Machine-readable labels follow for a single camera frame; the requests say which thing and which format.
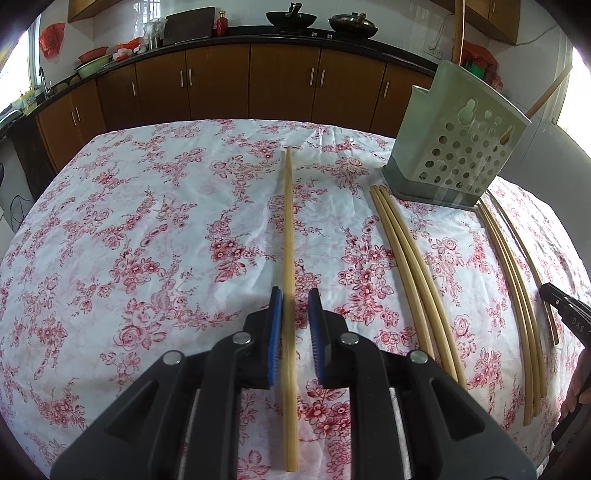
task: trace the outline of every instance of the wooden cabinet door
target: wooden cabinet door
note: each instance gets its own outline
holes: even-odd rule
[[[186,51],[191,118],[248,118],[249,44]]]
[[[39,124],[51,159],[60,171],[82,148],[70,95],[52,103],[39,113]]]
[[[107,131],[144,124],[135,65],[127,65],[100,75],[96,78],[96,84]]]
[[[433,79],[428,75],[388,63],[369,131],[395,138],[406,113],[413,85],[428,89],[432,82]]]
[[[466,6],[487,20],[488,11],[491,8],[491,0],[466,0]]]
[[[322,50],[312,121],[368,131],[386,64]]]
[[[97,135],[107,131],[100,110],[99,94],[95,80],[80,85],[70,93],[82,144],[86,145]]]
[[[309,122],[320,49],[253,44],[249,117]]]
[[[520,15],[519,0],[491,0],[488,21],[506,35],[510,43],[517,43]]]
[[[139,61],[135,72],[146,125],[191,120],[184,51]]]

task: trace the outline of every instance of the white tablecloth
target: white tablecloth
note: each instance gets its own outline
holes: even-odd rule
[[[282,272],[283,147],[294,148],[301,469],[350,476],[347,391],[314,376],[307,292],[382,349],[417,346],[395,260],[369,197],[393,140],[284,121],[201,121],[95,138],[35,204],[0,268],[0,413],[45,473],[160,355],[238,331]],[[491,190],[546,281],[591,284],[553,211],[516,185]],[[559,324],[542,413],[522,426],[524,377],[511,299],[474,213],[400,202],[439,285],[469,391],[539,463],[580,345]],[[532,298],[536,287],[508,230]],[[239,478],[282,478],[280,395],[244,391]]]

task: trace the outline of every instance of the chopstick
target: chopstick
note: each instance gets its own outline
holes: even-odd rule
[[[497,198],[492,194],[492,192],[490,190],[488,190],[488,195],[491,198],[492,203],[495,205],[498,212],[503,217],[503,220],[505,221],[505,223],[509,226],[509,230],[511,230],[511,234],[513,235],[513,238],[515,239],[515,241],[519,245],[519,248],[521,248],[521,251],[525,256],[525,259],[527,260],[527,264],[529,265],[531,273],[534,276],[535,285],[538,288],[540,288],[542,286],[542,283],[544,283],[544,282],[542,282],[542,279],[540,277],[540,273],[538,272],[537,268],[535,267],[534,261],[531,258],[530,253],[525,248],[525,244],[524,244],[523,240],[521,239],[519,233],[517,232],[517,229],[515,228],[513,221],[509,218],[509,216],[507,215],[507,212],[499,203],[499,200],[497,200]],[[554,320],[554,315],[552,314],[550,306],[544,301],[542,302],[542,311],[544,312],[544,317],[546,318],[546,322],[548,323],[548,326],[550,327],[550,331],[552,332],[553,343],[554,343],[554,345],[558,345],[560,343],[560,338],[558,336],[558,330],[556,328],[556,321]]]
[[[425,312],[421,299],[418,295],[417,286],[413,281],[413,275],[411,274],[408,261],[402,252],[402,245],[394,232],[394,227],[390,220],[390,217],[386,213],[386,205],[383,203],[378,188],[374,185],[369,189],[371,198],[374,201],[375,207],[378,210],[378,215],[384,226],[386,237],[390,244],[390,248],[394,252],[394,258],[398,265],[398,271],[402,278],[402,285],[408,298],[408,304],[410,305],[410,311],[414,319],[415,328],[417,330],[418,345],[426,352],[431,358],[435,358],[433,352],[433,345],[431,344],[431,337],[429,335],[429,329],[427,327],[427,320],[425,318]]]
[[[525,371],[525,413],[523,425],[529,425],[540,405],[540,372],[538,367],[538,357],[535,352],[535,341],[532,338],[531,325],[528,328],[527,308],[523,305],[522,295],[519,293],[519,286],[516,276],[517,272],[512,267],[511,254],[508,245],[498,229],[495,221],[490,216],[486,206],[480,202],[478,212],[484,221],[485,228],[491,237],[499,262],[505,273],[505,278],[509,284],[515,316],[517,317],[517,326],[521,340],[521,351]]]
[[[281,376],[283,388],[283,429],[285,471],[298,471],[296,371],[296,271],[294,263],[294,206],[291,176],[291,148],[285,152],[285,192],[283,210],[283,327]]]
[[[456,340],[453,336],[449,322],[447,321],[445,308],[443,307],[443,302],[441,301],[439,291],[433,281],[431,272],[429,271],[421,252],[418,250],[417,243],[414,241],[410,231],[404,223],[400,211],[390,198],[386,187],[382,186],[378,191],[382,200],[388,207],[387,214],[394,226],[394,231],[397,237],[401,241],[404,255],[408,259],[413,278],[418,285],[421,298],[423,299],[423,305],[425,305],[427,316],[431,324],[431,330],[435,336],[437,350],[439,350],[443,368],[463,388],[466,388],[466,376],[464,374],[462,360],[457,351]]]

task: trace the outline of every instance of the red plastic bag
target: red plastic bag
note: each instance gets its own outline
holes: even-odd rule
[[[61,45],[64,43],[65,27],[65,23],[54,23],[39,35],[39,48],[47,60],[59,55]]]

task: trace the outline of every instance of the black countertop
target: black countertop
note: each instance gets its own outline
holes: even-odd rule
[[[46,100],[40,104],[31,114],[35,115],[41,112],[44,108],[59,100],[64,95],[67,95],[69,92],[83,83],[89,82],[99,75],[103,75],[104,73],[121,68],[125,65],[129,65],[130,63],[149,59],[158,55],[172,53],[175,51],[215,45],[228,45],[236,43],[280,43],[314,46],[353,53],[375,60],[396,63],[402,67],[406,67],[432,77],[435,76],[435,72],[437,70],[437,63],[427,60],[407,50],[403,50],[401,48],[371,39],[356,38],[348,35],[338,34],[332,30],[306,28],[301,31],[289,32],[279,31],[272,25],[253,25],[247,27],[230,27],[226,32],[226,35],[223,37],[211,37],[186,41],[166,47],[161,47],[156,50],[150,50],[146,53],[132,56],[126,60],[112,61],[105,67],[101,68],[97,73],[90,75],[89,77],[82,79],[73,85],[70,85],[68,88],[62,90],[59,93],[56,93],[50,97],[49,100]],[[333,38],[327,38],[327,35],[332,35]]]

